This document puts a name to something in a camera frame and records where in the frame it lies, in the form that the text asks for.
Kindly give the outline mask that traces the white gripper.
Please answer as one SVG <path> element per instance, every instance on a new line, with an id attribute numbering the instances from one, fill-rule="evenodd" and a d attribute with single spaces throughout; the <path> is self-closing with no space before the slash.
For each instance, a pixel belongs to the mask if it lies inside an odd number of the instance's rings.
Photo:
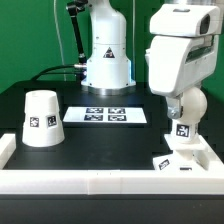
<path id="1" fill-rule="evenodd" d="M 155 36 L 146 58 L 151 92 L 167 97 L 167 116 L 179 119 L 183 114 L 179 94 L 215 70 L 215 37 Z"/>

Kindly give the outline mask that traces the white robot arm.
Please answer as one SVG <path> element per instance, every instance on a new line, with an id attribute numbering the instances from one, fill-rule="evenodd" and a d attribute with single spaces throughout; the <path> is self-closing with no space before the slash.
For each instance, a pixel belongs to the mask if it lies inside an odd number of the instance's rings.
<path id="1" fill-rule="evenodd" d="M 89 0 L 92 55 L 87 91 L 118 95 L 135 85 L 126 56 L 126 20 L 109 0 Z M 168 116 L 184 113 L 182 95 L 210 76 L 216 66 L 219 35 L 224 33 L 224 0 L 168 0 L 150 20 L 154 35 L 146 50 L 149 87 L 167 99 Z"/>

